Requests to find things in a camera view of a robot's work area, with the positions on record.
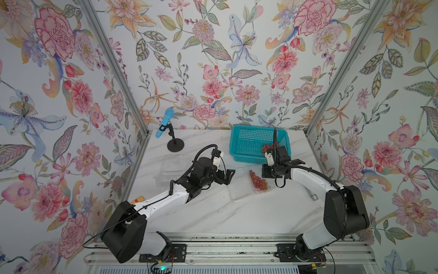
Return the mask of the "red grape bunch front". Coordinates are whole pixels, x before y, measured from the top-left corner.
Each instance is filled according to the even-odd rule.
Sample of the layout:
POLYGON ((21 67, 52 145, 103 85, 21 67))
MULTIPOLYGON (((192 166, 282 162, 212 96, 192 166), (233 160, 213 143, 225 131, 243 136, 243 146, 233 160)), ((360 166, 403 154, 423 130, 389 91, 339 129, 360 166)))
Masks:
POLYGON ((269 189, 267 181, 264 178, 258 177, 254 171, 250 170, 249 176, 253 184, 253 187, 257 191, 267 191, 269 189))

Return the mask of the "red grape bunch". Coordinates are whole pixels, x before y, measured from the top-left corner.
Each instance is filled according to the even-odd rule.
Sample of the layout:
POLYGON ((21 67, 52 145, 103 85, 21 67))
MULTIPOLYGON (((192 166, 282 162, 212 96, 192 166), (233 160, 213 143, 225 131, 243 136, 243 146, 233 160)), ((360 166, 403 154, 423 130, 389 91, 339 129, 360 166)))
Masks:
POLYGON ((269 189, 267 181, 264 178, 258 177, 254 171, 250 170, 249 176, 253 184, 253 187, 257 191, 267 191, 269 189))
POLYGON ((264 153, 268 152, 269 150, 272 150, 273 148, 274 148, 274 146, 272 144, 271 145, 264 144, 264 145, 262 145, 261 152, 264 154, 264 153))

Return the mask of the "clear clamshell container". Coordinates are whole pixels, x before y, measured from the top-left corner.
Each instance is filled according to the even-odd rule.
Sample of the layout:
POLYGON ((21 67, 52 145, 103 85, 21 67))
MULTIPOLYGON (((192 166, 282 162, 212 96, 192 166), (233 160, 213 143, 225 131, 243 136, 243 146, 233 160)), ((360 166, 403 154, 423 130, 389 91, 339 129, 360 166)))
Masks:
POLYGON ((231 201, 238 202, 241 200, 249 199, 255 195, 264 194, 274 190, 275 184, 271 179, 265 179, 268 183, 269 189, 267 191, 257 191, 251 182, 249 171, 252 170, 258 177, 262 177, 262 166, 251 165, 242 167, 236 170, 230 185, 228 186, 228 193, 231 201))
POLYGON ((168 189, 171 180, 178 180, 191 166, 192 160, 187 155, 167 155, 159 173, 154 177, 156 187, 168 189))

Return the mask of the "teal plastic mesh basket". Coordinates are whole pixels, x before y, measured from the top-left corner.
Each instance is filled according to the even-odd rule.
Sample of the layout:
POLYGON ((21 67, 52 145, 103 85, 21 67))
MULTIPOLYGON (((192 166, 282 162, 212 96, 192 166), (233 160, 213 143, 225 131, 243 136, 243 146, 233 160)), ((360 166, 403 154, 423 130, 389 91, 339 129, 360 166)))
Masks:
POLYGON ((236 125, 232 128, 229 154, 236 162, 249 164, 266 164, 262 145, 273 145, 274 132, 277 133, 278 147, 284 146, 291 157, 290 141, 286 130, 268 127, 236 125))

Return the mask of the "red grape bunch back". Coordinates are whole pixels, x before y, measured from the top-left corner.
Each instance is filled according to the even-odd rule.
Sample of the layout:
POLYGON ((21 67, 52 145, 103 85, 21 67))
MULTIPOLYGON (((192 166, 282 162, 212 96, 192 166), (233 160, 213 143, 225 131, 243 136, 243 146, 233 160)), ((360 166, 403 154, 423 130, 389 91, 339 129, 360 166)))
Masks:
POLYGON ((262 145, 261 152, 264 154, 264 153, 268 152, 269 150, 272 150, 273 148, 274 148, 274 146, 272 144, 271 145, 264 144, 264 145, 262 145))

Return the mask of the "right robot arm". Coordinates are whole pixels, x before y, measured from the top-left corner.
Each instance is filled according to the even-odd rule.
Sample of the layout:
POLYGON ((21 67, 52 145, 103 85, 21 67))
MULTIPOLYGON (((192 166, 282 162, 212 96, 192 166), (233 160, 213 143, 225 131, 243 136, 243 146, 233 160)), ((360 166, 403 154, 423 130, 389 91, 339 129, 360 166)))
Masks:
POLYGON ((267 163, 262 165, 262 177, 294 180, 324 202, 323 220, 310 231, 300 234, 293 247, 293 255, 302 261, 345 236, 370 226, 361 191, 356 186, 336 183, 323 173, 292 160, 285 147, 270 148, 265 152, 267 163))

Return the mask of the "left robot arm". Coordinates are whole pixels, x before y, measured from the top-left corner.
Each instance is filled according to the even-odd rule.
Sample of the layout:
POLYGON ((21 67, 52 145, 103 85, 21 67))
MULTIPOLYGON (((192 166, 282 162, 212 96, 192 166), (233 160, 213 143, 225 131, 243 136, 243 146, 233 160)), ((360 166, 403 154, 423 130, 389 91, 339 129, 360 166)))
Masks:
POLYGON ((119 204, 100 234, 101 241, 119 263, 126 263, 136 255, 167 260, 172 242, 160 231, 147 232, 147 224, 194 200, 213 183, 229 185, 236 172, 221 170, 223 162, 217 145, 202 148, 190 168, 179 179, 170 181, 167 192, 143 202, 119 204))

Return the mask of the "black microphone stand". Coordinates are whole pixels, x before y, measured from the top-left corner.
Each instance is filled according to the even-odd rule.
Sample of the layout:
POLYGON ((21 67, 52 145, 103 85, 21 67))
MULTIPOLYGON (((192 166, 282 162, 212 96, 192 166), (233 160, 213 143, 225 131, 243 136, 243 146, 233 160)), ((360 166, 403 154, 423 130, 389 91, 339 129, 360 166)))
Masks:
POLYGON ((167 143, 167 149, 170 152, 176 153, 184 148, 184 141, 182 139, 175 137, 175 132, 172 123, 168 123, 166 126, 161 125, 158 132, 156 133, 156 138, 161 137, 161 135, 169 131, 168 135, 171 136, 171 140, 167 143))

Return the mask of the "grey microphone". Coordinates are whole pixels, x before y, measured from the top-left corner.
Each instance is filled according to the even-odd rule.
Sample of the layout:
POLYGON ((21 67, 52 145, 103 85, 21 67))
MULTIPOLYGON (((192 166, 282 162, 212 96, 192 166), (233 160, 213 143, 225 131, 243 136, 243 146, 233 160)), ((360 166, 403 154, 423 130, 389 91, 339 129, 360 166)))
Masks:
POLYGON ((316 201, 316 200, 319 199, 318 196, 315 193, 313 193, 312 191, 310 191, 309 189, 307 189, 306 191, 308 192, 308 194, 309 194, 310 198, 312 199, 312 201, 316 201))

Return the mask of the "blue microphone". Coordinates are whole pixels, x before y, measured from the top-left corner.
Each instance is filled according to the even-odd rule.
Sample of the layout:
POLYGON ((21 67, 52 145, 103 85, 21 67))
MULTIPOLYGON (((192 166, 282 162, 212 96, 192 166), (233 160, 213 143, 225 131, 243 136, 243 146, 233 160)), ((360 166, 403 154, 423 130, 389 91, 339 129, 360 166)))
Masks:
POLYGON ((157 130, 156 138, 160 138, 162 136, 163 132, 165 132, 165 130, 167 129, 168 124, 171 122, 171 119, 173 118, 174 115, 175 115, 175 111, 172 108, 166 109, 162 123, 160 124, 160 127, 157 130))

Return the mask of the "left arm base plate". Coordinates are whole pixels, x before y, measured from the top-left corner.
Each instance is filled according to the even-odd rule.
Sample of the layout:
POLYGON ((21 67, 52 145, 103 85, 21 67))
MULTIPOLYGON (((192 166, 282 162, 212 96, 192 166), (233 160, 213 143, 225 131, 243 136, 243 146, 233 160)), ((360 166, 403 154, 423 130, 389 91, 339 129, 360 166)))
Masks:
POLYGON ((139 263, 184 263, 187 256, 186 244, 171 244, 158 255, 140 254, 139 263))

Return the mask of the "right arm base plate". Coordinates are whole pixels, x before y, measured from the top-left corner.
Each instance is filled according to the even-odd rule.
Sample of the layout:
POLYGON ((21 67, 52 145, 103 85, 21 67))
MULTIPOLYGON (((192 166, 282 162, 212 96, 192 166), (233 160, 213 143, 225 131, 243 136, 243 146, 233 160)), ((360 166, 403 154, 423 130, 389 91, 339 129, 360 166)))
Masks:
POLYGON ((277 244, 277 251, 274 256, 282 263, 298 262, 298 263, 325 263, 326 256, 321 248, 309 250, 304 244, 294 243, 277 244))

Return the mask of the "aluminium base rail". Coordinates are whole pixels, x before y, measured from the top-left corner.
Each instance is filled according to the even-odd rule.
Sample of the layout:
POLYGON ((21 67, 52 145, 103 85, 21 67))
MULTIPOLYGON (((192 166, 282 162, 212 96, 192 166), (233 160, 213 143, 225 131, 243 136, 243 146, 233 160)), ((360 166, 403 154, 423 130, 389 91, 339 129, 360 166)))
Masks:
MULTIPOLYGON (((279 264, 274 256, 278 244, 292 244, 297 234, 190 234, 171 233, 165 236, 176 244, 187 246, 184 264, 200 266, 208 264, 279 264)), ((356 265, 375 264, 375 256, 365 243, 351 236, 335 242, 323 250, 327 264, 356 265)))

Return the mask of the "left aluminium frame post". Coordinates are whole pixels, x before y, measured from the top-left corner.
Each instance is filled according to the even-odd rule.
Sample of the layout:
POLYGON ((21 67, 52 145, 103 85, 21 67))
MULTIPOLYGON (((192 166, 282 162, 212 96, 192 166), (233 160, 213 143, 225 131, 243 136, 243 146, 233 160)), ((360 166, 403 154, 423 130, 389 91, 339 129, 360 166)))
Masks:
POLYGON ((147 126, 143 120, 143 117, 140 114, 139 107, 135 102, 133 93, 131 92, 128 82, 123 74, 123 70, 118 65, 116 55, 111 47, 109 38, 106 36, 103 26, 100 23, 96 10, 94 9, 91 1, 88 0, 79 0, 79 5, 81 9, 83 9, 88 23, 91 25, 91 30, 96 34, 97 41, 103 51, 103 54, 108 60, 108 66, 110 68, 110 71, 113 73, 115 79, 120 85, 122 93, 125 95, 125 98, 128 102, 129 107, 132 110, 132 114, 137 122, 140 131, 147 137, 149 134, 147 126))

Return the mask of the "aluminium frame post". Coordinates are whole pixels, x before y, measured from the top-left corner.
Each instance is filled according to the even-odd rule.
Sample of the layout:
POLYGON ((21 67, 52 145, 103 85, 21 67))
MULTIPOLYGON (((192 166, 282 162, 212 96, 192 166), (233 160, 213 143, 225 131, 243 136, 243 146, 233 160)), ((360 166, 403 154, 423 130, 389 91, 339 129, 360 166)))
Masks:
POLYGON ((97 41, 103 51, 103 54, 108 60, 108 66, 110 68, 110 71, 113 73, 115 79, 120 85, 122 93, 125 95, 125 98, 128 102, 129 107, 132 110, 132 114, 137 122, 140 131, 147 137, 149 134, 147 126, 143 120, 143 117, 140 114, 139 107, 135 102, 133 93, 131 92, 128 82, 123 74, 123 70, 118 65, 116 55, 111 47, 109 38, 106 36, 103 26, 100 23, 96 10, 94 9, 91 1, 88 0, 79 0, 79 5, 81 9, 83 9, 88 23, 91 25, 91 30, 96 34, 97 41))
POLYGON ((378 19, 382 16, 387 5, 388 3, 384 0, 378 0, 374 2, 370 12, 368 13, 368 16, 366 17, 363 26, 358 32, 356 42, 353 43, 350 51, 346 54, 345 59, 339 66, 338 72, 335 74, 332 83, 329 84, 327 92, 325 93, 325 96, 323 97, 321 103, 319 104, 311 122, 309 123, 307 128, 305 128, 304 133, 307 138, 310 136, 310 134, 313 131, 316 130, 317 124, 319 123, 322 115, 324 114, 327 105, 330 103, 332 97, 338 90, 338 87, 342 83, 344 77, 349 72, 349 69, 351 68, 353 62, 359 56, 359 53, 362 51, 363 46, 365 45, 368 37, 373 32, 374 26, 377 24, 378 19))

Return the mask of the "right aluminium frame post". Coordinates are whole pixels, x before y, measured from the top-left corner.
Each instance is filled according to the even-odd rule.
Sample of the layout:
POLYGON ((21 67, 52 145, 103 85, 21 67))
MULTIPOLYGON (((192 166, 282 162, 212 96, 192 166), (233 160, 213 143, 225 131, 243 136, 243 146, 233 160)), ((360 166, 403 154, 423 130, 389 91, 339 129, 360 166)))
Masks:
POLYGON ((313 131, 316 130, 317 124, 319 123, 322 115, 324 114, 327 105, 330 103, 332 97, 338 90, 338 87, 342 83, 344 77, 349 72, 349 69, 351 68, 353 62, 359 56, 359 53, 362 51, 363 46, 365 45, 368 37, 373 32, 374 26, 377 24, 378 19, 382 16, 387 5, 388 3, 384 0, 378 0, 374 2, 370 12, 368 13, 368 16, 366 17, 363 26, 358 32, 356 42, 353 43, 350 51, 346 54, 345 59, 339 66, 338 72, 335 74, 332 83, 329 84, 327 92, 325 93, 325 96, 323 97, 321 103, 319 104, 311 122, 309 123, 307 128, 305 128, 304 133, 307 138, 310 136, 310 134, 313 131))

